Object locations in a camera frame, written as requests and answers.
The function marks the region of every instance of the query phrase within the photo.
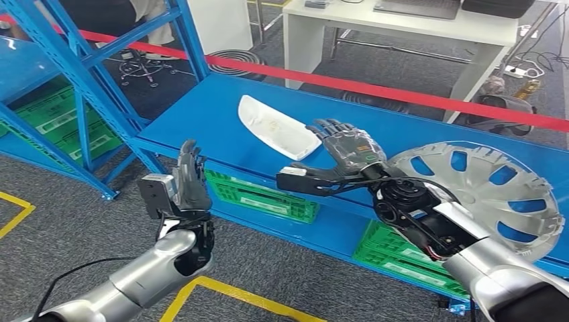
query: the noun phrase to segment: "white wall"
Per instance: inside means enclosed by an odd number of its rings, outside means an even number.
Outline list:
[[[204,53],[253,46],[246,0],[188,0]]]

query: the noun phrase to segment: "black cable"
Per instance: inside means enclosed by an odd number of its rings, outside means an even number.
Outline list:
[[[69,274],[72,274],[72,273],[74,273],[74,272],[76,272],[82,268],[86,268],[87,266],[95,265],[95,264],[102,263],[102,262],[111,262],[111,261],[116,261],[116,260],[134,260],[134,259],[136,259],[136,257],[103,258],[102,260],[95,260],[93,262],[89,262],[89,263],[83,264],[81,266],[77,266],[76,268],[73,268],[72,270],[69,270],[69,271],[63,273],[60,276],[57,276],[52,281],[52,283],[50,284],[50,287],[48,288],[46,294],[44,294],[44,297],[42,298],[40,304],[38,305],[36,312],[34,312],[34,315],[32,316],[31,322],[36,322],[40,318],[40,314],[42,314],[42,311],[44,310],[44,306],[48,302],[48,299],[50,298],[50,295],[52,294],[52,291],[55,288],[55,284],[57,284],[57,282],[59,282],[59,280],[61,280],[65,276],[68,276]]]
[[[539,43],[539,41],[541,40],[541,38],[542,38],[542,37],[546,34],[546,32],[559,20],[559,18],[561,18],[562,16],[565,16],[565,14],[566,14],[566,12],[567,12],[568,9],[569,9],[569,6],[566,5],[566,6],[565,6],[565,10],[563,10],[563,12],[561,12],[561,14],[559,14],[559,15],[547,26],[547,28],[546,28],[544,31],[541,32],[541,35],[539,35],[539,37],[538,37],[537,40],[533,43],[533,45],[531,45],[531,47],[529,47],[529,48],[527,49],[528,52],[530,52],[530,51]]]
[[[566,69],[569,69],[569,58],[568,57],[563,57],[562,55],[562,48],[565,42],[565,33],[566,33],[566,21],[565,21],[565,15],[567,14],[567,11],[569,10],[569,5],[565,5],[565,8],[563,10],[563,12],[561,12],[561,14],[559,14],[548,26],[547,28],[541,33],[541,35],[539,36],[539,38],[533,43],[533,45],[531,45],[531,47],[529,47],[529,49],[525,52],[520,52],[518,53],[518,55],[520,56],[520,60],[523,60],[525,58],[525,56],[527,54],[535,54],[537,55],[536,58],[536,62],[543,67],[544,69],[550,71],[550,72],[554,72],[554,67],[552,62],[559,62],[561,64],[563,64],[563,66]],[[537,45],[537,43],[539,43],[539,41],[541,40],[541,38],[544,36],[544,34],[561,18],[563,17],[563,29],[562,29],[562,35],[561,35],[561,44],[559,47],[559,52],[557,54],[553,53],[553,52],[534,52],[532,51],[532,49]],[[516,67],[519,67],[520,65],[522,65],[524,62],[520,62]]]
[[[443,190],[443,192],[445,192],[453,201],[460,203],[460,201],[458,200],[456,195],[454,193],[452,193],[450,190],[448,190],[447,187],[445,187],[442,184],[437,183],[435,181],[432,181],[429,179],[417,178],[416,176],[390,176],[390,177],[379,178],[379,179],[374,179],[374,180],[351,182],[349,184],[361,185],[361,184],[380,183],[380,182],[393,181],[393,180],[411,180],[411,181],[415,180],[415,181],[420,181],[420,182],[432,184],[433,186],[436,186],[437,188]]]
[[[565,11],[563,11],[563,14],[565,15],[565,12],[567,12],[567,8],[569,8],[569,6],[565,5]],[[563,50],[563,43],[565,42],[565,25],[566,25],[566,21],[565,21],[565,17],[563,17],[563,29],[561,31],[561,44],[559,44],[559,53],[557,54],[557,56],[561,57],[562,54],[562,50]]]
[[[476,322],[476,303],[470,295],[470,322]]]
[[[161,211],[160,212],[160,225],[158,226],[158,229],[156,230],[156,236],[155,236],[156,242],[160,239],[160,232],[162,231],[162,228],[164,227],[165,221],[166,221],[166,215]]]

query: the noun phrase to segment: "laptop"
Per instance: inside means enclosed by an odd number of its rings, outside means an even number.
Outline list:
[[[378,0],[374,11],[388,11],[442,19],[454,19],[460,0]]]

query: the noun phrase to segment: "power strip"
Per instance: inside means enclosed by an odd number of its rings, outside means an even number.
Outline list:
[[[519,67],[514,67],[510,65],[506,66],[506,69],[504,70],[504,74],[515,78],[523,78],[526,72],[527,70],[525,69],[521,69]]]

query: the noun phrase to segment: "blue shelf surface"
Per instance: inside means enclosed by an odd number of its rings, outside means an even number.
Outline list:
[[[38,45],[0,36],[0,102],[11,103],[60,72]]]
[[[352,253],[358,246],[369,223],[367,218],[323,206],[318,211],[313,223],[298,223],[261,211],[223,202],[215,196],[213,191],[210,191],[210,195],[213,201],[212,213],[218,217],[240,223],[269,235],[287,239],[295,244],[365,267],[397,280],[417,285],[431,292],[436,292],[459,301],[466,300],[452,293],[433,288],[428,284],[421,284],[404,276],[395,275],[387,270],[381,270],[352,259]]]
[[[122,147],[123,145],[120,145],[94,159],[93,168],[96,170],[102,167],[106,161],[114,157]],[[51,158],[35,149],[31,144],[11,132],[0,137],[0,154],[4,154],[23,162],[31,163],[35,166],[57,172],[65,176],[71,176],[72,178],[83,182],[85,181],[85,179],[78,174],[65,171],[65,169],[63,169],[57,162],[53,161]]]
[[[241,123],[237,110],[242,95],[250,95],[305,124],[313,123],[316,118],[328,117],[354,124],[365,129],[388,157],[425,144],[454,140],[498,148],[544,177],[554,188],[561,213],[569,214],[569,172],[564,169],[569,162],[567,151],[219,74],[208,76],[145,128],[138,136],[141,145],[175,158],[179,146],[187,138],[194,138],[210,160],[272,181],[274,175],[291,160],[263,144]],[[334,165],[323,148],[303,162],[319,168]],[[307,198],[327,204],[324,198]],[[357,214],[374,218],[370,195],[364,189],[343,194],[340,198],[351,201],[351,205],[365,205],[367,211],[358,210]],[[339,210],[353,212],[353,209]],[[563,275],[567,276],[569,232],[562,233],[557,246],[544,260],[547,263],[540,266],[549,271],[557,267],[559,274],[564,272]]]

